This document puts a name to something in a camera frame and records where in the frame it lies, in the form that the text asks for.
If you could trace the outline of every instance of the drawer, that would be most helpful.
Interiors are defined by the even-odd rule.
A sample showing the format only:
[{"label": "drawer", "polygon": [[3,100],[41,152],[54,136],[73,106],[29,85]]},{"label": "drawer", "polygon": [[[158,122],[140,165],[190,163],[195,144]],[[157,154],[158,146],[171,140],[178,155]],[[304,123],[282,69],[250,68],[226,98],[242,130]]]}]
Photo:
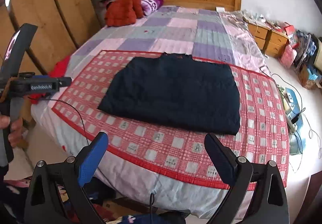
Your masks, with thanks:
[{"label": "drawer", "polygon": [[254,37],[266,39],[268,30],[253,24],[248,24],[248,30]]},{"label": "drawer", "polygon": [[265,44],[265,54],[274,58],[278,58],[284,52],[286,44],[277,45],[273,42],[267,42]]},{"label": "drawer", "polygon": [[261,38],[254,37],[254,40],[260,50],[264,48],[265,40]]},{"label": "drawer", "polygon": [[286,42],[287,42],[287,38],[278,34],[278,33],[275,33],[275,32],[272,32],[271,36],[270,36],[270,42],[273,42],[277,45],[285,45]]}]

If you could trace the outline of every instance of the human hand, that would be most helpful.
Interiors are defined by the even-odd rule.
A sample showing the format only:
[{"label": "human hand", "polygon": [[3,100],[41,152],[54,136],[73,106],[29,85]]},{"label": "human hand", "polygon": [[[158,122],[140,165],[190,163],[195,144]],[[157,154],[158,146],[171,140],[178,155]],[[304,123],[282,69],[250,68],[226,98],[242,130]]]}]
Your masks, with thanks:
[{"label": "human hand", "polygon": [[[10,123],[10,118],[0,115],[0,129],[5,129]],[[22,118],[18,118],[11,124],[11,133],[8,136],[8,140],[11,146],[14,148],[22,139]]]}]

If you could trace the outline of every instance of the wardrobe door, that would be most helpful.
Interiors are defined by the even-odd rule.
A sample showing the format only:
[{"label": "wardrobe door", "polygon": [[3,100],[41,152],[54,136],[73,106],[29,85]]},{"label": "wardrobe door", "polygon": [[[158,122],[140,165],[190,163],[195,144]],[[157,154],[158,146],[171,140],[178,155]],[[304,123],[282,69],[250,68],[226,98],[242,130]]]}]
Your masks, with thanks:
[{"label": "wardrobe door", "polygon": [[10,4],[19,26],[38,26],[30,48],[45,71],[76,50],[54,0],[10,0]]},{"label": "wardrobe door", "polygon": [[77,46],[101,28],[91,0],[56,0],[56,3]]},{"label": "wardrobe door", "polygon": [[[11,20],[9,18],[9,14],[7,11],[7,7],[5,5],[0,6],[0,65],[2,64],[2,58],[5,55],[9,42],[11,40],[12,35],[15,33]],[[20,65],[20,72],[35,72],[36,75],[40,75],[39,70],[36,68],[28,54],[25,52],[25,55],[22,59]],[[31,103],[30,100],[26,99],[24,105],[21,109],[21,116],[27,120],[31,121],[32,116],[30,113]]]}]

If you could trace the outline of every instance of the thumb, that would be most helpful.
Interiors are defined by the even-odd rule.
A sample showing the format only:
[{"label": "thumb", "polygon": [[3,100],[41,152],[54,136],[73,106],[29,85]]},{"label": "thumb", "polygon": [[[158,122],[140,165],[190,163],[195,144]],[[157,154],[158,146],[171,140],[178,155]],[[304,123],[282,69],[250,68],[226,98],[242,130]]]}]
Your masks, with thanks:
[{"label": "thumb", "polygon": [[0,129],[4,129],[9,126],[10,118],[7,116],[0,116]]}]

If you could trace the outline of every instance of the metal screw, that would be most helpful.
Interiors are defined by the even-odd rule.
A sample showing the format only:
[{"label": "metal screw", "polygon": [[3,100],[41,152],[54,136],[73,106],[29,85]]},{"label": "metal screw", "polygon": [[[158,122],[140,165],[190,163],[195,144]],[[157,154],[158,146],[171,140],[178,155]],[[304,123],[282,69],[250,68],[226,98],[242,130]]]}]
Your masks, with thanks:
[{"label": "metal screw", "polygon": [[74,157],[74,156],[70,156],[70,157],[68,157],[68,158],[66,159],[66,161],[67,161],[68,163],[73,163],[73,162],[75,161],[75,157]]},{"label": "metal screw", "polygon": [[276,162],[275,162],[275,161],[269,161],[269,164],[270,164],[272,167],[275,167],[275,166],[276,166]]},{"label": "metal screw", "polygon": [[37,162],[37,167],[42,167],[45,164],[44,161],[38,161]]},{"label": "metal screw", "polygon": [[245,163],[247,161],[247,159],[245,157],[243,157],[243,156],[240,156],[240,157],[238,157],[238,161],[240,163]]}]

